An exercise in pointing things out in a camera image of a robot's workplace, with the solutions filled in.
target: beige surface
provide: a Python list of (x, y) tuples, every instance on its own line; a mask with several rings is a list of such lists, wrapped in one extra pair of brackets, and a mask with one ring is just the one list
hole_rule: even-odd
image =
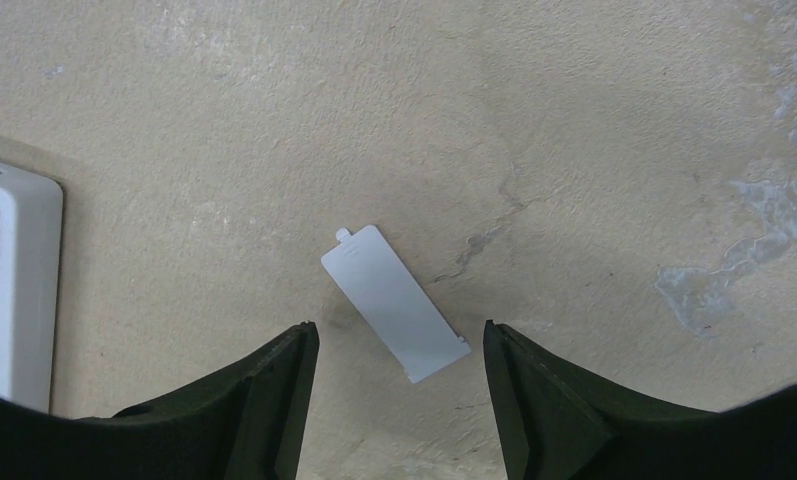
[[(706, 334), (654, 286), (797, 180), (797, 1), (96, 3), (0, 1), (0, 159), (66, 191), (54, 413), (312, 320), (301, 478), (504, 478), (487, 318), (697, 407), (797, 380), (797, 238)], [(368, 223), (475, 347), (416, 386), (319, 265)]]

